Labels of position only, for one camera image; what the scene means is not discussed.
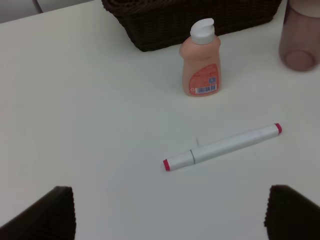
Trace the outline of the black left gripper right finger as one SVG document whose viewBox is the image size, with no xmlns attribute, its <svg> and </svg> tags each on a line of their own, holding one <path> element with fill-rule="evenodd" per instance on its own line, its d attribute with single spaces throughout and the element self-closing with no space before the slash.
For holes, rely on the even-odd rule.
<svg viewBox="0 0 320 240">
<path fill-rule="evenodd" d="M 320 206 L 288 185 L 273 185 L 264 226 L 269 240 L 318 240 Z"/>
</svg>

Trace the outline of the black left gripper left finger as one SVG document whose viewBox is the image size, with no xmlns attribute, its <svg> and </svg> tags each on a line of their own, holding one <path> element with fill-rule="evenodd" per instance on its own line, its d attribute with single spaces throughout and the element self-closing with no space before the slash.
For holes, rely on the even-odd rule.
<svg viewBox="0 0 320 240">
<path fill-rule="evenodd" d="M 0 227 L 2 240 L 74 240 L 76 212 L 73 189 L 56 186 Z"/>
</svg>

